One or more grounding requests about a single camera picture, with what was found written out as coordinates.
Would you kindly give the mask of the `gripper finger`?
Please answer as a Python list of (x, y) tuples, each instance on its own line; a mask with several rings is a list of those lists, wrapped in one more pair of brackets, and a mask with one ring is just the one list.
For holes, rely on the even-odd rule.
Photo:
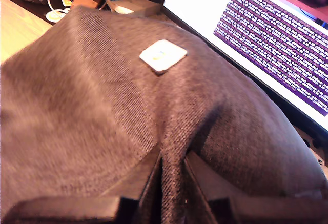
[(195, 152), (183, 161), (185, 223), (239, 223), (231, 201), (241, 190), (218, 175)]
[(135, 223), (161, 223), (162, 160), (158, 154), (139, 200)]

